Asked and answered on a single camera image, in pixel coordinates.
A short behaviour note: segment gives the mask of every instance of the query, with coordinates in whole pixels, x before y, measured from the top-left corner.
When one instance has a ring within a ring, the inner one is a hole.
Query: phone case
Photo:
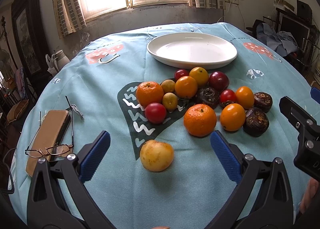
[[[45,153],[45,148],[60,144],[70,121],[71,117],[67,110],[50,110],[41,124],[31,149],[41,149]],[[50,160],[51,155],[45,156],[45,158]],[[33,175],[37,161],[38,158],[28,158],[26,172],[30,176]]]

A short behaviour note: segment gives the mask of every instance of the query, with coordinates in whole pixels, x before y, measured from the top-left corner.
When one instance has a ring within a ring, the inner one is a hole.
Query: white plate
[[[204,33],[179,32],[154,38],[148,52],[158,61],[173,67],[214,69],[226,66],[237,57],[228,41]]]

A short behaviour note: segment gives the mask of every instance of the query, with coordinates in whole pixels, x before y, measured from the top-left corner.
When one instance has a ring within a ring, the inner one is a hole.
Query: tablecloth
[[[272,95],[274,105],[267,114],[270,127],[261,137],[216,129],[244,153],[258,160],[281,157],[286,166],[295,208],[309,177],[293,165],[298,132],[279,111],[279,100],[288,96],[317,119],[319,106],[310,97],[310,86],[282,57],[227,23],[172,24],[117,33],[90,42],[46,86],[30,112],[12,165],[16,191],[10,196],[16,213],[26,222],[31,178],[25,172],[24,150],[39,126],[39,111],[66,109],[65,96],[84,114],[74,115],[77,153],[102,130],[111,135],[111,146],[91,181],[84,185],[108,219],[119,229],[142,229],[166,225],[174,229],[204,228],[226,202],[235,182],[228,179],[212,150],[209,137],[196,138],[183,126],[184,109],[178,107],[165,124],[146,121],[135,90],[143,81],[172,78],[176,68],[164,65],[147,52],[154,37],[174,32],[202,32],[219,36],[236,47],[237,58],[219,69],[230,79],[230,89],[248,86],[253,92]],[[217,116],[221,107],[215,109]],[[146,140],[170,143],[175,149],[172,165],[164,172],[149,172],[136,159],[135,151]],[[70,144],[71,128],[62,143]],[[60,183],[71,212],[81,217]],[[259,189],[253,190],[242,216],[248,214]]]

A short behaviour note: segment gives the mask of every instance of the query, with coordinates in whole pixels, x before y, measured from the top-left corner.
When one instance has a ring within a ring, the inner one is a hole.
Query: human hand
[[[307,208],[310,206],[312,199],[316,195],[319,189],[319,182],[314,178],[311,178],[308,182],[306,192],[303,195],[302,201],[300,203],[300,212],[303,214]]]

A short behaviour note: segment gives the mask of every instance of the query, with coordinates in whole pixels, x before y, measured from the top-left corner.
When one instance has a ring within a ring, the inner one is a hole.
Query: dark wooden pole
[[[16,61],[14,60],[14,57],[13,57],[12,52],[11,52],[11,49],[10,49],[10,45],[9,45],[8,37],[7,37],[7,32],[5,31],[4,16],[2,16],[2,18],[1,18],[1,23],[2,23],[1,25],[2,25],[2,27],[3,27],[3,32],[4,32],[5,41],[7,42],[7,46],[8,46],[8,49],[9,49],[9,53],[10,53],[11,58],[12,58],[12,60],[13,60],[14,66],[16,67],[16,69],[18,69],[17,64],[16,64]]]

